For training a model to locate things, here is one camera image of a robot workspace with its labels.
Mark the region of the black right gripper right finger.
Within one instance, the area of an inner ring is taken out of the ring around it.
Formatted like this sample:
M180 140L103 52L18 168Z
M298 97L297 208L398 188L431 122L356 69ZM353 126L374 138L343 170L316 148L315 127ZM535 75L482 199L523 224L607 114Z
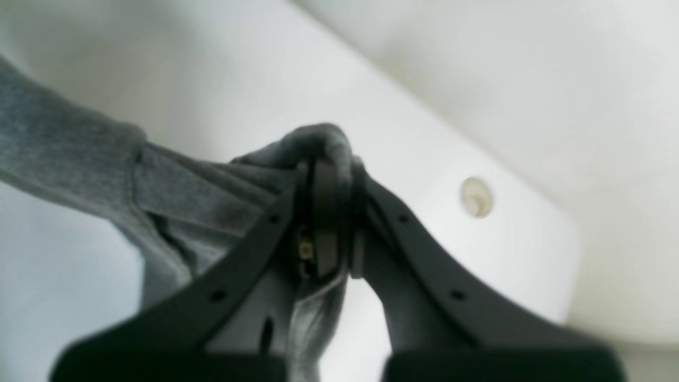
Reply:
M539 317L456 261L395 194L352 163L350 274L384 308L383 381L624 381L601 341Z

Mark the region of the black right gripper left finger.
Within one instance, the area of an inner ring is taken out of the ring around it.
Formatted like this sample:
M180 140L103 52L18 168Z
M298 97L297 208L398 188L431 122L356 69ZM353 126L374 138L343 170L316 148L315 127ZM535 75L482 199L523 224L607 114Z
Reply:
M346 208L329 160L208 272L133 319L70 346L51 381L285 381L296 300L346 278Z

